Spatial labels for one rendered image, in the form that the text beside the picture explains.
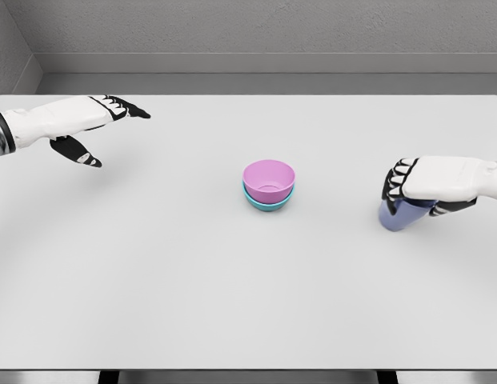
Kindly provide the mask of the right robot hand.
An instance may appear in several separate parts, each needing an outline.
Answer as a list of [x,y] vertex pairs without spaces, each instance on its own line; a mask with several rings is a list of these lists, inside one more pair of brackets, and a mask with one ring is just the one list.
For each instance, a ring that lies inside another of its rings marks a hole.
[[401,158],[387,173],[382,200],[391,214],[397,213],[397,201],[403,199],[433,201],[432,217],[464,210],[477,203],[487,165],[466,157]]

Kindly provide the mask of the teal bowl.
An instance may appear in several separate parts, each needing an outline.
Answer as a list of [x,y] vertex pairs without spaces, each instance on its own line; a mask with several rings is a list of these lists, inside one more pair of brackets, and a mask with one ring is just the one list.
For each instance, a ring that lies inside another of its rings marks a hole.
[[292,187],[290,193],[282,201],[268,204],[268,203],[259,202],[255,199],[253,199],[252,196],[249,194],[245,183],[242,184],[242,188],[243,188],[243,193],[244,193],[246,200],[254,208],[261,210],[263,212],[274,212],[276,210],[283,208],[288,203],[288,201],[293,196],[293,193],[295,192],[295,188]]

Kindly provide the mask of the blue cup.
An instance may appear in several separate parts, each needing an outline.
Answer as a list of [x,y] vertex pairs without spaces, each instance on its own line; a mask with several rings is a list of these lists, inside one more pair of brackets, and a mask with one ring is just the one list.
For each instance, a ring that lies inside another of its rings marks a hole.
[[379,207],[379,222],[387,230],[400,231],[428,214],[435,204],[435,200],[397,199],[392,214],[383,200]]

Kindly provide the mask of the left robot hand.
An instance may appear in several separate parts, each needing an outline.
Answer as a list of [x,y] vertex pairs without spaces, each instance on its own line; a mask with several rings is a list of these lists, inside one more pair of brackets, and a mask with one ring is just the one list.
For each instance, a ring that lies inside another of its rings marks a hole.
[[120,119],[150,115],[142,108],[114,95],[74,96],[45,104],[43,133],[51,148],[72,162],[100,168],[102,163],[74,135],[95,130]]

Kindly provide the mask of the pink bowl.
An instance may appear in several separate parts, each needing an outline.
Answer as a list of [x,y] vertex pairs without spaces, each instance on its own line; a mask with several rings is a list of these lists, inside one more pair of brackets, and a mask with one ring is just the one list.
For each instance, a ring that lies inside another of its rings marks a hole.
[[247,193],[257,202],[275,204],[283,201],[295,185],[295,171],[285,162],[264,159],[252,162],[242,172]]

